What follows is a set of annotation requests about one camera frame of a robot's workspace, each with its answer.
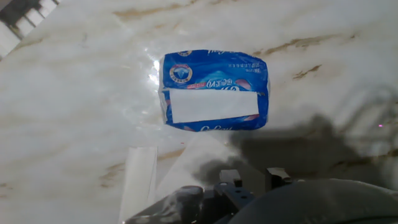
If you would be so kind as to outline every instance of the tissue pack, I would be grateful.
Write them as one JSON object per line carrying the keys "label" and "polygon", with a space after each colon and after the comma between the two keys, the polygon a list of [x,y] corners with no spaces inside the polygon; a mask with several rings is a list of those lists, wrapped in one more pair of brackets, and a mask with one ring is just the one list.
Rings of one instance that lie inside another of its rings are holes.
{"label": "tissue pack", "polygon": [[241,52],[189,50],[160,61],[164,122],[187,131],[252,130],[267,123],[267,64]]}

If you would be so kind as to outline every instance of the marble countertop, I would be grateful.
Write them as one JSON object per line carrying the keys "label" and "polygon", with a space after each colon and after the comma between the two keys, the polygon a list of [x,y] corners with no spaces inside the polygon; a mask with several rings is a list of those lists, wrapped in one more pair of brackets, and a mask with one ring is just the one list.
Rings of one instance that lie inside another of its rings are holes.
{"label": "marble countertop", "polygon": [[[398,188],[397,7],[395,0],[64,0],[0,63],[0,222],[116,223],[128,147],[158,146],[166,161],[195,137],[162,124],[157,95],[159,59],[188,49],[267,62],[266,127],[209,133],[242,149],[265,145],[262,162],[243,151],[254,167],[317,177],[361,170]],[[305,144],[290,150],[281,139],[298,133]],[[248,144],[247,135],[268,140]],[[319,135],[336,148],[322,151]]]}

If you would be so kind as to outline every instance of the black mechanical part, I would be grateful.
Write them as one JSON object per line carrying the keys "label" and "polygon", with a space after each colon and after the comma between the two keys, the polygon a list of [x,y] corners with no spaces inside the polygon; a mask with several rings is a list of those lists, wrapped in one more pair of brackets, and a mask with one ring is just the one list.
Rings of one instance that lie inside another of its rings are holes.
{"label": "black mechanical part", "polygon": [[242,178],[237,170],[222,170],[220,172],[220,181],[233,183],[235,187],[243,187]]}
{"label": "black mechanical part", "polygon": [[374,187],[347,180],[295,182],[253,201],[229,224],[398,222],[398,202]]}
{"label": "black mechanical part", "polygon": [[221,182],[214,186],[217,196],[223,197],[224,204],[229,207],[230,213],[237,213],[248,203],[254,200],[253,194],[243,187],[235,187],[231,183]]}
{"label": "black mechanical part", "polygon": [[211,190],[182,187],[125,224],[398,223],[398,201],[377,187],[348,180],[296,182],[283,172],[269,169],[276,181],[257,199],[236,187],[231,175],[220,174],[228,182]]}
{"label": "black mechanical part", "polygon": [[292,183],[292,178],[283,168],[266,169],[266,193],[278,187],[282,187]]}

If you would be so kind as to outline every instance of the blue tissue pack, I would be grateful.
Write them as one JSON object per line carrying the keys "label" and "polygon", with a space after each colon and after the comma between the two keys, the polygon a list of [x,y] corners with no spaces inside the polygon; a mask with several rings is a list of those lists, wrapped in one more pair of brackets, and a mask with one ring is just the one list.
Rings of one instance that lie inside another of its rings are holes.
{"label": "blue tissue pack", "polygon": [[[267,64],[241,52],[189,50],[160,61],[159,97],[165,124],[187,131],[253,130],[267,123],[270,84]],[[173,122],[170,90],[253,91],[259,114],[187,123]]]}

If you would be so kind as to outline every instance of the white paper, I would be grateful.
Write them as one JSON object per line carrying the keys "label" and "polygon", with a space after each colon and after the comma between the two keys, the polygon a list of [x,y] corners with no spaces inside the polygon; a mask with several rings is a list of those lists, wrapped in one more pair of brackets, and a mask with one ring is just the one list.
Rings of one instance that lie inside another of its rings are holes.
{"label": "white paper", "polygon": [[156,164],[156,147],[130,149],[126,160],[126,178],[119,223],[123,223],[154,203]]}
{"label": "white paper", "polygon": [[259,114],[257,93],[231,90],[170,89],[173,123]]}

